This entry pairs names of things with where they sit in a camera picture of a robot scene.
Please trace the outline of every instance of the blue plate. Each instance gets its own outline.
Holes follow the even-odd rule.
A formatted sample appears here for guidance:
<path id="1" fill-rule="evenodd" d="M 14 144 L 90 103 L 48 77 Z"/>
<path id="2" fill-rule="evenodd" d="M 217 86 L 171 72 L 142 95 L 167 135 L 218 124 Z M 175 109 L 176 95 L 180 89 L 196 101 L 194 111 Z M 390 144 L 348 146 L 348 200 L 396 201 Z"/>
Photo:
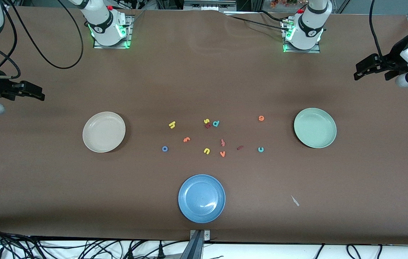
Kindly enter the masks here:
<path id="1" fill-rule="evenodd" d="M 178 205 L 183 215 L 196 223 L 209 223 L 225 208 L 225 190 L 210 175 L 195 175 L 186 180 L 178 193 Z"/>

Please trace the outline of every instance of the cable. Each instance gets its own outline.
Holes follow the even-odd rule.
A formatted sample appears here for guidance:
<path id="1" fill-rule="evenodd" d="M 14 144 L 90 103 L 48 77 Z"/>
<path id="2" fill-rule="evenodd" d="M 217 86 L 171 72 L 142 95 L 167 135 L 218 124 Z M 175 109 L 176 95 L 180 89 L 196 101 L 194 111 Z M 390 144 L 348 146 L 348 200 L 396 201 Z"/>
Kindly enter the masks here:
<path id="1" fill-rule="evenodd" d="M 7 19 L 9 20 L 10 26 L 12 27 L 12 31 L 13 31 L 13 33 L 14 33 L 14 43 L 12 44 L 12 47 L 10 48 L 9 53 L 7 54 L 7 56 L 10 57 L 10 56 L 12 55 L 12 53 L 14 52 L 15 47 L 17 46 L 17 30 L 15 29 L 15 24 L 14 24 L 14 22 L 12 21 L 12 18 L 10 18 L 9 12 L 7 11 L 7 9 L 5 8 L 4 5 L 2 5 L 2 6 L 3 6 L 4 13 L 5 13 L 5 15 L 7 16 Z M 0 67 L 1 67 L 2 65 L 4 65 L 4 63 L 5 63 L 6 61 L 7 61 L 7 59 L 4 58 L 4 59 L 1 61 L 1 63 L 0 63 Z"/>
<path id="2" fill-rule="evenodd" d="M 118 5 L 121 5 L 121 6 L 125 7 L 125 8 L 128 8 L 128 9 L 132 9 L 132 7 L 130 7 L 130 6 L 126 5 L 126 4 L 121 4 L 120 0 L 116 0 L 116 2 L 117 2 Z"/>
<path id="3" fill-rule="evenodd" d="M 268 12 L 265 11 L 265 10 L 259 10 L 258 13 L 264 13 L 264 14 L 266 14 L 267 16 L 269 16 L 269 18 L 271 18 L 271 19 L 273 19 L 273 20 L 275 20 L 275 21 L 278 21 L 278 22 L 281 22 L 281 21 L 282 21 L 282 19 L 279 19 L 279 18 L 276 18 L 276 17 L 272 16 L 270 13 L 268 13 Z"/>
<path id="4" fill-rule="evenodd" d="M 271 27 L 271 28 L 278 28 L 278 29 L 283 30 L 283 31 L 288 30 L 287 28 L 281 28 L 281 27 L 269 25 L 269 24 L 266 24 L 266 23 L 259 23 L 259 22 L 255 22 L 255 21 L 251 21 L 251 20 L 247 20 L 247 19 L 239 18 L 239 17 L 235 17 L 235 16 L 231 16 L 231 17 L 234 18 L 234 19 L 243 20 L 243 21 L 246 21 L 246 22 L 249 22 L 249 23 L 255 23 L 255 24 L 259 24 L 259 25 L 263 25 L 263 26 L 268 26 L 268 27 Z"/>
<path id="5" fill-rule="evenodd" d="M 324 248 L 325 244 L 323 243 L 322 246 L 320 246 L 320 249 L 317 251 L 316 257 L 314 257 L 314 259 L 319 258 L 319 254 L 322 251 L 322 249 Z"/>
<path id="6" fill-rule="evenodd" d="M 18 67 L 18 65 L 10 58 L 8 57 L 6 54 L 4 54 L 4 52 L 0 51 L 1 56 L 3 56 L 5 59 L 7 59 L 17 70 L 17 75 L 13 76 L 13 77 L 7 77 L 8 79 L 16 79 L 19 78 L 22 75 L 22 72 L 20 72 L 20 68 Z"/>
<path id="7" fill-rule="evenodd" d="M 383 252 L 383 245 L 379 244 L 378 246 L 380 247 L 380 250 L 378 251 L 378 255 L 376 256 L 376 259 L 380 259 L 381 252 Z"/>
<path id="8" fill-rule="evenodd" d="M 373 28 L 372 16 L 373 16 L 373 6 L 374 5 L 375 5 L 375 0 L 372 0 L 372 3 L 370 5 L 370 13 L 368 15 L 368 22 L 370 24 L 370 31 L 372 32 L 373 40 L 375 41 L 376 50 L 378 51 L 378 56 L 380 56 L 380 59 L 383 62 L 383 64 L 390 67 L 391 69 L 395 69 L 392 65 L 388 64 L 383 54 L 381 53 L 380 43 L 378 43 L 378 38 L 376 37 L 375 28 Z"/>
<path id="9" fill-rule="evenodd" d="M 173 244 L 176 244 L 176 243 L 180 243 L 180 242 L 189 242 L 189 240 L 174 241 L 174 242 L 171 242 L 171 243 L 165 244 L 165 245 L 163 245 L 162 247 L 170 246 L 170 245 L 173 245 Z M 141 256 L 141 257 L 136 258 L 136 259 L 147 259 L 147 258 L 148 258 L 148 255 L 150 255 L 150 254 L 152 254 L 152 253 L 154 253 L 154 252 L 156 252 L 156 251 L 158 251 L 158 250 L 159 250 L 159 248 L 154 249 L 153 251 L 151 251 L 151 252 L 147 253 L 146 255 Z"/>
<path id="10" fill-rule="evenodd" d="M 240 12 L 240 11 L 244 8 L 244 6 L 247 5 L 248 1 L 249 1 L 249 0 L 245 1 L 245 3 L 244 3 L 244 4 L 240 7 L 240 9 L 237 10 L 237 11 Z"/>
<path id="11" fill-rule="evenodd" d="M 111 246 L 111 245 L 113 245 L 113 244 L 115 244 L 115 243 L 117 243 L 117 242 L 120 242 L 120 241 L 114 241 L 113 243 L 110 243 L 110 244 L 108 244 L 107 246 L 104 246 L 104 247 L 102 247 L 102 246 L 100 246 L 100 251 L 98 251 L 96 254 L 94 254 L 92 257 L 91 257 L 91 259 L 94 259 L 97 255 L 99 255 L 99 254 L 102 254 L 102 251 L 104 251 L 104 253 L 108 253 L 108 254 L 110 254 L 110 256 L 111 256 L 111 258 L 113 259 L 114 258 L 114 256 L 113 256 L 113 254 L 110 252 L 110 251 L 107 251 L 107 247 L 108 246 Z"/>
<path id="12" fill-rule="evenodd" d="M 354 256 L 352 256 L 352 255 L 350 254 L 350 252 L 349 252 L 349 247 L 352 247 L 352 248 L 354 249 L 354 251 L 356 252 L 358 258 L 359 258 L 359 259 L 362 259 L 362 258 L 360 258 L 360 254 L 359 254 L 359 252 L 357 251 L 357 248 L 356 248 L 354 245 L 347 245 L 347 246 L 346 246 L 346 252 L 348 253 L 349 257 L 351 257 L 352 259 L 356 259 Z"/>
<path id="13" fill-rule="evenodd" d="M 65 9 L 65 11 L 68 13 L 68 15 L 71 17 L 71 19 L 73 20 L 74 24 L 76 25 L 76 28 L 78 30 L 79 33 L 79 39 L 81 40 L 81 54 L 79 55 L 78 60 L 72 64 L 71 66 L 66 66 L 66 67 L 61 67 L 61 66 L 57 66 L 55 64 L 53 64 L 51 61 L 49 61 L 49 59 L 46 58 L 46 56 L 44 56 L 44 54 L 42 53 L 41 49 L 39 49 L 38 45 L 36 45 L 35 41 L 33 40 L 33 37 L 31 37 L 30 33 L 28 32 L 28 29 L 26 28 L 25 24 L 23 23 L 22 18 L 20 17 L 17 8 L 15 8 L 15 6 L 13 5 L 13 3 L 11 3 L 10 0 L 3 0 L 5 2 L 7 2 L 7 4 L 9 4 L 13 9 L 15 14 L 17 15 L 18 20 L 20 21 L 20 23 L 23 26 L 23 29 L 25 30 L 25 32 L 28 35 L 28 38 L 30 38 L 31 43 L 33 43 L 33 46 L 35 47 L 35 49 L 38 51 L 38 53 L 41 55 L 41 57 L 47 62 L 49 63 L 51 66 L 58 68 L 58 69 L 70 69 L 72 67 L 74 67 L 75 65 L 77 65 L 79 63 L 79 61 L 82 58 L 82 54 L 84 53 L 84 41 L 82 40 L 82 34 L 81 34 L 81 30 L 79 29 L 78 23 L 76 23 L 76 20 L 74 19 L 73 15 L 71 15 L 71 13 L 69 12 L 69 10 L 65 7 L 65 5 L 60 1 L 57 0 L 57 2 L 60 3 L 60 5 Z"/>

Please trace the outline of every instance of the white floor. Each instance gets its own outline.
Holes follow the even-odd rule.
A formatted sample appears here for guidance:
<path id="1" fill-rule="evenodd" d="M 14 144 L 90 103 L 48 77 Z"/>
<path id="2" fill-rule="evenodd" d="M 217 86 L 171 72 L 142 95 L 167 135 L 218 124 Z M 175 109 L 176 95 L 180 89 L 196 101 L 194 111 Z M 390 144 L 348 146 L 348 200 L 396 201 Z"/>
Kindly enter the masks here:
<path id="1" fill-rule="evenodd" d="M 85 241 L 46 241 L 43 244 L 50 246 L 83 246 Z M 102 244 L 106 245 L 111 243 L 107 241 Z M 129 241 L 123 241 L 122 246 L 124 253 L 126 253 Z M 158 241 L 148 241 L 142 244 L 134 251 L 134 257 L 138 258 L 145 255 L 154 249 L 158 248 Z M 180 254 L 186 247 L 186 242 L 174 244 L 164 247 L 164 253 L 166 255 Z M 202 259 L 215 259 L 221 257 L 222 259 L 314 259 L 320 245 L 243 245 L 243 244 L 206 244 Z M 376 259 L 378 254 L 378 246 L 356 246 L 362 259 Z M 83 247 L 78 249 L 48 249 L 50 253 L 59 259 L 77 259 L 81 254 Z M 108 251 L 119 258 L 121 254 L 121 247 L 119 244 L 114 244 L 107 248 Z M 98 252 L 99 249 L 94 249 L 84 258 L 90 258 L 93 254 Z M 149 256 L 150 259 L 157 256 L 157 252 Z M 351 259 L 346 252 L 345 245 L 326 245 L 319 256 L 319 259 Z M 10 252 L 3 252 L 1 259 L 13 259 Z M 111 256 L 107 253 L 100 254 L 96 259 L 111 259 Z M 408 246 L 383 246 L 380 259 L 408 259 Z"/>

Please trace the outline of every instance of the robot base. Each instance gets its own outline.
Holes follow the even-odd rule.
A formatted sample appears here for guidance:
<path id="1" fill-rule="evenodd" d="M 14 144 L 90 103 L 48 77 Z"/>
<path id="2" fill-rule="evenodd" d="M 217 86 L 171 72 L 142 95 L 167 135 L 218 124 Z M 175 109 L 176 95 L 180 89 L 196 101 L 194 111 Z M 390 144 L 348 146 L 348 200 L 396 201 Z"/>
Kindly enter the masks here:
<path id="1" fill-rule="evenodd" d="M 287 28 L 289 30 L 291 30 L 292 28 L 292 22 L 291 20 L 293 20 L 293 16 L 290 16 L 288 19 L 284 19 L 282 22 L 280 22 L 281 24 L 281 28 Z M 319 47 L 319 43 L 317 42 L 314 47 L 312 47 L 311 49 L 297 49 L 295 48 L 289 41 L 287 41 L 286 35 L 289 34 L 290 31 L 282 31 L 282 40 L 283 40 L 283 51 L 284 52 L 295 52 L 295 53 L 320 53 L 320 47 Z"/>
<path id="2" fill-rule="evenodd" d="M 133 32 L 133 22 L 135 21 L 135 15 L 126 15 L 125 16 L 125 25 L 123 28 L 125 30 L 125 37 L 121 39 L 117 44 L 112 46 L 104 46 L 98 43 L 95 38 L 93 42 L 94 49 L 129 49 L 130 42 L 132 41 L 132 32 Z"/>

